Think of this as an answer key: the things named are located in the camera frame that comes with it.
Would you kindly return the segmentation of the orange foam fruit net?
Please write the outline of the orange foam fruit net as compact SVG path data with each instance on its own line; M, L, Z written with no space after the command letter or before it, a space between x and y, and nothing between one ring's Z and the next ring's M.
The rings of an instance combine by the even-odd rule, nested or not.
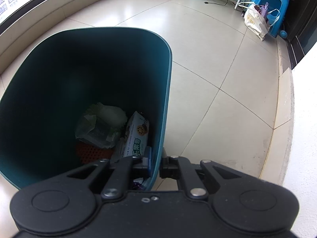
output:
M88 164L96 160L110 159L115 152L115 149L99 148L91 144L78 141L76 143L76 151L80 162L83 164Z

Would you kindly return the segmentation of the cookie snack package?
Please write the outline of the cookie snack package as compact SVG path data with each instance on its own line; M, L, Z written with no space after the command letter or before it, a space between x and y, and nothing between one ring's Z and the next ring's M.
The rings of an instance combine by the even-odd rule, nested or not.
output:
M143 157L147 147L149 121L135 111L129 119L123 137L116 144L113 162L128 156Z

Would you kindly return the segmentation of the clear green plastic wrapper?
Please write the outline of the clear green plastic wrapper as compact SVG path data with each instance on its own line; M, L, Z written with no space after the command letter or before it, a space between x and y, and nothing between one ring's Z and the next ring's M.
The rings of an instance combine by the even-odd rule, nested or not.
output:
M75 138L101 149L110 149L119 140L126 122L126 113L121 108L92 104L79 118Z

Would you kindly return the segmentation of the dark teal trash bin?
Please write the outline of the dark teal trash bin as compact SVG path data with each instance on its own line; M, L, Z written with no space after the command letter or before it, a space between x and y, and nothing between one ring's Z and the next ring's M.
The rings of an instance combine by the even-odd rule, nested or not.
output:
M173 54L152 31L93 27L56 33L25 58L1 98L1 174L21 189L82 165L75 127L94 103L149 121L150 190L159 173Z

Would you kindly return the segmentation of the white shopping bag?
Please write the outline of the white shopping bag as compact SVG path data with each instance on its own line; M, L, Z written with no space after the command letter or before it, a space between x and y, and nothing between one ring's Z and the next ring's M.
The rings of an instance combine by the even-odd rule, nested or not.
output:
M252 31L257 37L263 41L266 34L271 27L278 22L281 12L278 9L268 10L268 3L265 5L258 5L255 2L240 2L239 7L246 9L243 19L246 27ZM276 12L272 22L269 21L268 16Z

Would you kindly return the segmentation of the small blue ball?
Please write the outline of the small blue ball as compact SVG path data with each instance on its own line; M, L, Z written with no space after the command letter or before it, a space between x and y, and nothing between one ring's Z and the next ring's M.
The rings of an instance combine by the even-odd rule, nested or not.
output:
M288 37L288 34L285 30L280 30L279 35L283 38L286 39Z

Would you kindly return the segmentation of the black window frame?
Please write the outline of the black window frame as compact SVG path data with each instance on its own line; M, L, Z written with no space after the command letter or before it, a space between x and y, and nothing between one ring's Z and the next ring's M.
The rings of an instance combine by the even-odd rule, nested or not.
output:
M44 1L46 0L30 0L29 2L24 4L22 7L20 7L18 10L13 12L5 21L1 23L0 34L2 34L5 30L7 30L16 20L24 16L27 12L31 11L37 5L39 5L40 3Z

